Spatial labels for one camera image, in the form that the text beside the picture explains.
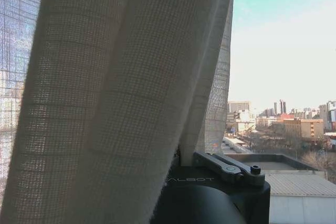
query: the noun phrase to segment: skyscraper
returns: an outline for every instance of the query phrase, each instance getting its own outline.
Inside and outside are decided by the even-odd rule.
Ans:
[[[274,114],[275,115],[278,114],[278,104],[277,104],[277,102],[274,103]]]
[[[280,112],[281,114],[286,114],[286,102],[283,100],[280,100]]]

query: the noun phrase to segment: blue sky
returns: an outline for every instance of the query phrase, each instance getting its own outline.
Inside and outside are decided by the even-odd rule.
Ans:
[[[229,100],[336,99],[336,0],[234,0]]]

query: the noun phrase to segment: white curtain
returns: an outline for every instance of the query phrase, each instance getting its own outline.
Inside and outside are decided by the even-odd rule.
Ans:
[[[148,223],[220,148],[232,1],[41,0],[0,223]]]

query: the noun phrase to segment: building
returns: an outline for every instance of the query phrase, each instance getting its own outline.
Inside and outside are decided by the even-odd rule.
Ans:
[[[266,117],[274,116],[274,109],[273,109],[273,108],[271,108],[271,109],[266,109],[266,110],[264,111],[264,113],[265,113],[265,116],[266,116]]]
[[[278,111],[279,111],[279,110],[278,110],[278,103],[275,102],[275,103],[274,103],[274,114],[277,115],[277,114],[278,114]]]
[[[277,119],[274,116],[270,116],[268,118],[263,116],[256,119],[256,126],[261,128],[270,127],[276,121]]]
[[[326,131],[336,130],[336,101],[329,101],[320,105],[320,119],[323,119],[323,127]]]
[[[327,181],[327,172],[286,155],[247,154],[231,140],[225,139],[224,146],[228,157],[248,166],[259,165],[265,173],[271,185],[269,223],[335,223],[336,185]]]
[[[288,136],[312,139],[323,137],[323,120],[321,119],[284,119],[283,124]]]
[[[254,130],[256,128],[256,119],[251,116],[248,110],[234,112],[233,127],[236,133]]]
[[[306,119],[319,119],[319,114],[320,112],[318,110],[311,110],[308,112]]]
[[[286,114],[287,109],[286,109],[286,102],[283,100],[280,100],[280,113],[281,114]]]
[[[227,104],[228,113],[238,112],[238,111],[250,111],[251,102],[249,101],[229,101]]]
[[[294,119],[294,115],[293,114],[281,114],[278,116],[278,119],[280,121],[283,121],[284,119]]]

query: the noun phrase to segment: bare tree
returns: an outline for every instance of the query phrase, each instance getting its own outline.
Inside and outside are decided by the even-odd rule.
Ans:
[[[336,155],[321,149],[318,152],[306,152],[301,160],[319,170],[328,172],[328,180],[336,183]]]

